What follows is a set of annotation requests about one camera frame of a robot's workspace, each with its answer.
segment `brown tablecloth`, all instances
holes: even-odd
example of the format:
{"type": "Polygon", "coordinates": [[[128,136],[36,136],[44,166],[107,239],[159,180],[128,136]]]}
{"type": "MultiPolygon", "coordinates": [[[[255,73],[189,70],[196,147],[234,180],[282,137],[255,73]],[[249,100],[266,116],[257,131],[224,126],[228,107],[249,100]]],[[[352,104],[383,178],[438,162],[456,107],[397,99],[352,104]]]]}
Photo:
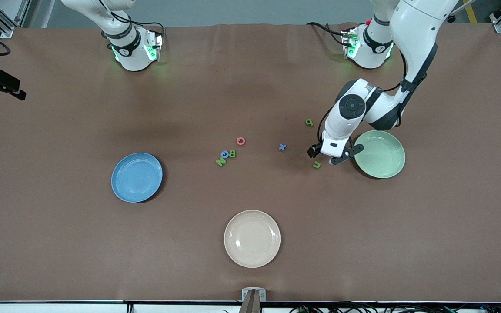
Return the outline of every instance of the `brown tablecloth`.
{"type": "Polygon", "coordinates": [[[7,43],[0,67],[28,95],[0,93],[0,300],[230,300],[260,286],[269,300],[501,301],[501,34],[489,24],[441,29],[391,131],[407,161],[390,180],[324,156],[313,168],[304,121],[351,79],[395,85],[398,53],[364,70],[311,26],[172,28],[163,62],[129,73],[98,29],[18,29],[7,43]],[[138,151],[165,182],[127,204],[110,176],[138,151]],[[250,209],[281,229],[260,269],[223,247],[250,209]]]}

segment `green led light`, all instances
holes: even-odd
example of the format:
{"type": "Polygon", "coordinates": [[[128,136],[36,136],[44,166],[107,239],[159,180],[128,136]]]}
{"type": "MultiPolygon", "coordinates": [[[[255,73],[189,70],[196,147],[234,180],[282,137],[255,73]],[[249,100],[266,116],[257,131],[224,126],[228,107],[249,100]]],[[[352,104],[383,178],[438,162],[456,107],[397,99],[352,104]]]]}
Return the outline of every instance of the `green led light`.
{"type": "Polygon", "coordinates": [[[391,49],[394,47],[394,43],[390,44],[390,47],[388,48],[388,54],[386,55],[386,59],[390,57],[391,49]]]}
{"type": "Polygon", "coordinates": [[[119,56],[117,56],[117,52],[115,51],[115,48],[113,48],[113,46],[111,47],[111,51],[113,51],[113,54],[115,55],[115,61],[120,62],[119,56]]]}
{"type": "Polygon", "coordinates": [[[349,53],[348,56],[350,58],[354,58],[357,55],[357,51],[360,48],[360,42],[357,40],[354,42],[354,44],[349,48],[349,53]]]}
{"type": "Polygon", "coordinates": [[[150,59],[151,61],[155,60],[157,58],[156,56],[156,50],[154,48],[152,48],[151,46],[148,47],[148,46],[144,46],[146,48],[146,52],[147,52],[147,55],[148,55],[148,59],[150,59]]]}

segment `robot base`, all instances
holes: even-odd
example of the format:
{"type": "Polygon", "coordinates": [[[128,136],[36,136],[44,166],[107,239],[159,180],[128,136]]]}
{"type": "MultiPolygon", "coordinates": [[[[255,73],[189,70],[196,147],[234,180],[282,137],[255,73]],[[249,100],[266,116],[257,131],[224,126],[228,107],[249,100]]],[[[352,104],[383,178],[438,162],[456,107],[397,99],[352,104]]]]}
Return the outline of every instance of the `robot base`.
{"type": "Polygon", "coordinates": [[[142,27],[137,27],[137,31],[143,39],[130,56],[123,56],[121,54],[121,49],[115,51],[115,48],[111,48],[115,54],[115,60],[117,60],[124,69],[133,72],[141,71],[147,68],[152,62],[159,61],[161,46],[163,44],[162,34],[146,30],[142,27]]]}
{"type": "Polygon", "coordinates": [[[387,49],[387,53],[372,52],[372,49],[364,42],[363,33],[366,27],[363,24],[342,34],[342,42],[351,45],[351,47],[344,46],[344,56],[346,59],[353,60],[360,67],[376,69],[376,67],[381,66],[390,57],[394,44],[392,43],[387,49]]]}

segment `beige plate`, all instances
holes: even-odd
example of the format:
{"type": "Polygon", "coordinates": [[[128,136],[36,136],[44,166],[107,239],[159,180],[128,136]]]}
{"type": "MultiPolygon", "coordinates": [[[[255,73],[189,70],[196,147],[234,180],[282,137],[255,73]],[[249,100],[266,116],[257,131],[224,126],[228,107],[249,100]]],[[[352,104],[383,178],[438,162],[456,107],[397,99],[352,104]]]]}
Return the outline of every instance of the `beige plate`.
{"type": "Polygon", "coordinates": [[[243,211],[229,221],[223,236],[225,251],[238,265],[255,269],[276,257],[280,249],[280,229],[268,214],[243,211]]]}

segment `blue plate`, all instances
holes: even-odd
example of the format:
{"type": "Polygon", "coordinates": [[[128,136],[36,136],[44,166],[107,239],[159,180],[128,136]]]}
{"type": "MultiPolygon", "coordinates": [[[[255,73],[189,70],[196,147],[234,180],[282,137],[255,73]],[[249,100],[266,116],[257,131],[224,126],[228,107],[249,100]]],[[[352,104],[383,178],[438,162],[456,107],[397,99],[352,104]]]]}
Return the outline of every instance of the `blue plate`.
{"type": "Polygon", "coordinates": [[[157,158],[143,152],[134,153],[115,166],[111,174],[111,188],[125,202],[142,202],[156,193],[163,176],[157,158]]]}

